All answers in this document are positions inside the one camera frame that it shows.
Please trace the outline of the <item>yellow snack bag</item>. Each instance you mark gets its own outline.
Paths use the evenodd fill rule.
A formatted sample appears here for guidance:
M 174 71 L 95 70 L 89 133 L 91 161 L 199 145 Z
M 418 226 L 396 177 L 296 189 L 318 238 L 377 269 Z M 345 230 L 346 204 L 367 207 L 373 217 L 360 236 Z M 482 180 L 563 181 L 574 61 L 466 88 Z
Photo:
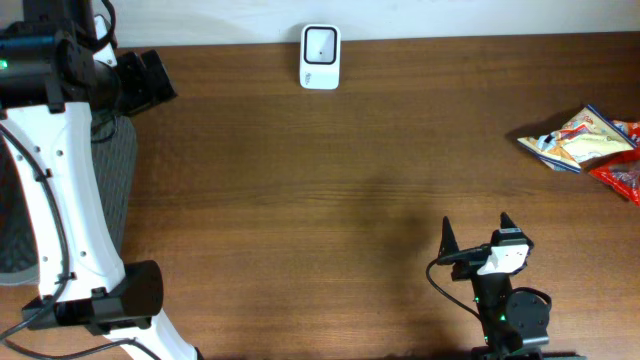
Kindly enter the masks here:
M 583 163 L 635 150 L 639 123 L 606 118 L 587 105 L 559 130 L 521 137 L 517 142 L 552 170 L 580 173 Z

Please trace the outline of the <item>red snack bag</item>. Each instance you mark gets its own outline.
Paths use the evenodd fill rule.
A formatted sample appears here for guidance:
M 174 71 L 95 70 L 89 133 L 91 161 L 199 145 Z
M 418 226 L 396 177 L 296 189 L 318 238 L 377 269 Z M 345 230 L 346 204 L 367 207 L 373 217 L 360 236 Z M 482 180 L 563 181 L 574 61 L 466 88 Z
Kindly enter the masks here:
M 613 120 L 613 124 L 631 139 L 632 149 L 616 153 L 607 162 L 592 168 L 589 175 L 638 206 L 639 123 Z

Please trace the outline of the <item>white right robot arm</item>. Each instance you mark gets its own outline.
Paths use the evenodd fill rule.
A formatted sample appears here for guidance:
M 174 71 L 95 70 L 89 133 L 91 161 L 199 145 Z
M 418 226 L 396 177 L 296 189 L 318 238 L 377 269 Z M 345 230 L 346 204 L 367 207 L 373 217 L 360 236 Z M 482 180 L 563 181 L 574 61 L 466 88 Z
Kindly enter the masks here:
M 534 242 L 506 213 L 489 242 L 461 249 L 450 220 L 442 220 L 437 257 L 426 268 L 428 282 L 445 298 L 471 313 L 481 324 L 485 345 L 471 350 L 472 359 L 578 359 L 575 353 L 545 353 L 550 337 L 552 298 L 530 287 L 512 286 L 511 278 L 527 266 Z M 442 289 L 431 276 L 434 266 L 450 266 L 453 281 L 469 281 L 475 307 L 470 308 Z

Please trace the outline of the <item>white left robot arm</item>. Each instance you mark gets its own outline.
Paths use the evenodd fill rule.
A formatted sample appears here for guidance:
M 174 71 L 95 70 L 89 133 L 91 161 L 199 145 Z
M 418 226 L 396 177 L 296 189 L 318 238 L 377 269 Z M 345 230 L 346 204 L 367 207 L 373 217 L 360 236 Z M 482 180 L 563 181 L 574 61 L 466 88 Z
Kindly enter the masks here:
M 131 117 L 176 95 L 157 52 L 116 54 L 115 28 L 115 14 L 102 19 L 88 1 L 32 0 L 1 33 L 1 137 L 38 254 L 39 294 L 20 328 L 82 326 L 134 359 L 197 359 L 164 312 L 159 265 L 124 263 L 104 216 L 95 117 Z

